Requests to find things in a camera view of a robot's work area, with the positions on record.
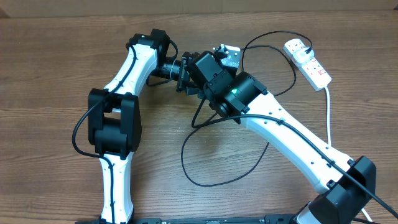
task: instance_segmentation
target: power outlet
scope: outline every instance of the power outlet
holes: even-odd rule
[[[313,50],[309,56],[303,55],[305,49],[308,49],[300,39],[293,39],[284,45],[286,54],[292,59],[300,72],[308,80],[311,86],[319,91],[331,82],[331,77],[314,57]]]

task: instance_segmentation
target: power strip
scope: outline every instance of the power strip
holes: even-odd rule
[[[284,45],[284,50],[292,59],[311,86],[319,91],[331,82],[331,77],[314,57],[314,51],[307,53],[306,47],[300,39],[293,39]]]

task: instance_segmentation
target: white connector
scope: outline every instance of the white connector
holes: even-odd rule
[[[306,47],[300,39],[290,40],[284,45],[287,55],[311,86],[318,91],[331,82],[331,77],[314,57],[314,51],[307,53],[308,49],[309,47]]]

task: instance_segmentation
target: beige wall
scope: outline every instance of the beige wall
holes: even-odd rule
[[[393,9],[398,0],[0,0],[0,17]]]

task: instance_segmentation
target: black cable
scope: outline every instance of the black cable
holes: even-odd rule
[[[296,75],[296,71],[294,70],[293,63],[289,60],[289,58],[281,50],[279,50],[276,47],[270,46],[270,45],[255,45],[255,46],[246,47],[245,49],[246,50],[247,49],[255,49],[255,48],[258,48],[258,47],[268,47],[268,48],[271,48],[271,49],[274,49],[274,50],[278,51],[286,59],[287,63],[289,63],[289,65],[290,65],[290,67],[292,68],[292,71],[293,71],[294,80],[293,80],[293,83],[291,84],[291,86],[289,86],[285,91],[282,91],[282,92],[280,92],[278,94],[275,94],[274,96],[282,95],[282,94],[286,93],[287,91],[289,91],[291,88],[293,88],[293,86],[296,83],[297,75]],[[244,71],[244,69],[243,69],[243,56],[242,56],[242,71]]]
[[[309,54],[309,53],[311,52],[311,50],[312,50],[312,41],[311,41],[308,37],[304,36],[303,34],[299,34],[299,33],[297,33],[297,32],[293,32],[293,31],[286,31],[286,30],[278,30],[278,31],[268,32],[268,33],[266,33],[266,34],[261,34],[261,35],[255,37],[254,39],[250,40],[249,43],[246,44],[246,46],[244,47],[243,53],[242,53],[242,71],[244,71],[244,67],[243,67],[244,53],[245,53],[246,49],[248,48],[249,44],[251,44],[253,41],[257,40],[257,39],[260,38],[260,37],[264,37],[265,35],[276,34],[276,33],[295,34],[295,35],[299,35],[299,36],[301,36],[301,37],[306,38],[306,39],[311,43],[311,46],[310,46],[310,48],[309,48],[308,50],[306,50],[305,52],[306,52],[307,54]]]
[[[170,43],[173,45],[173,47],[174,47],[174,49],[175,49],[175,55],[174,55],[173,57],[168,57],[169,60],[173,60],[173,65],[172,65],[172,67],[171,67],[171,69],[170,69],[170,70],[171,70],[171,71],[170,71],[170,78],[167,79],[167,80],[163,80],[163,81],[161,81],[161,82],[157,82],[157,83],[150,84],[150,83],[149,83],[149,78],[150,78],[150,76],[149,76],[149,77],[147,78],[147,80],[146,80],[147,86],[149,86],[149,87],[158,86],[158,85],[166,84],[166,83],[171,82],[171,81],[173,80],[172,74],[171,74],[171,73],[172,73],[172,70],[173,70],[173,66],[174,66],[175,60],[176,60],[176,58],[177,58],[177,56],[178,56],[178,47],[177,47],[177,44],[175,44],[174,41],[170,40]]]
[[[380,224],[380,223],[376,223],[376,222],[370,222],[367,220],[363,220],[362,218],[354,218],[353,221],[360,222],[360,223],[366,223],[366,224]]]
[[[105,160],[108,165],[109,165],[109,171],[111,172],[111,210],[112,210],[112,223],[114,223],[114,201],[113,201],[113,165],[111,163],[111,161],[104,157],[104,155],[97,155],[97,154],[92,154],[92,153],[88,153],[88,152],[83,152],[82,150],[79,149],[79,147],[76,144],[76,135],[77,135],[77,131],[79,130],[80,125],[83,123],[83,121],[87,118],[87,116],[93,111],[94,108],[96,108],[100,103],[103,103],[109,96],[111,96],[113,93],[115,93],[121,86],[123,86],[124,81],[126,81],[126,78],[129,76],[132,68],[134,67],[134,64],[136,63],[137,60],[137,56],[136,56],[136,50],[134,49],[133,46],[131,46],[131,49],[134,53],[134,57],[132,58],[132,63],[129,67],[129,70],[126,72],[126,74],[123,76],[123,78],[121,79],[121,81],[119,81],[118,85],[112,90],[110,91],[104,98],[102,101],[97,102],[96,104],[94,104],[94,106],[92,106],[90,109],[88,109],[86,111],[86,113],[84,113],[84,115],[79,119],[79,121],[77,122],[75,129],[73,130],[72,133],[72,145],[75,148],[76,152],[84,155],[84,156],[88,156],[88,157],[94,157],[94,158],[100,158]]]
[[[387,211],[389,211],[393,216],[395,216],[396,219],[398,219],[398,213],[394,211],[388,204],[383,202],[378,196],[370,192],[365,186],[363,186],[361,183],[359,183],[354,177],[350,176],[347,174],[342,168],[340,168],[338,165],[336,165],[335,161],[331,160],[329,157],[327,157],[319,148],[314,145],[314,143],[311,142],[304,134],[302,134],[298,129],[290,125],[289,123],[286,123],[283,119],[278,119],[274,118],[271,116],[266,116],[266,115],[260,115],[260,114],[241,114],[237,116],[230,116],[227,118],[220,118],[216,119],[213,121],[206,121],[202,124],[196,125],[196,128],[203,128],[212,124],[220,123],[223,121],[231,120],[231,119],[240,119],[240,118],[261,118],[261,119],[268,119],[271,121],[277,122],[279,125],[284,125],[285,127],[289,128],[292,130],[294,133],[296,133],[298,136],[300,136],[308,145],[310,145],[320,156],[322,156],[329,165],[334,167],[338,172],[343,174],[347,179],[349,179],[352,183],[354,183],[357,187],[359,187],[361,190],[363,190],[365,193],[367,193],[370,197],[372,197],[377,203],[379,203],[381,206],[383,206]]]

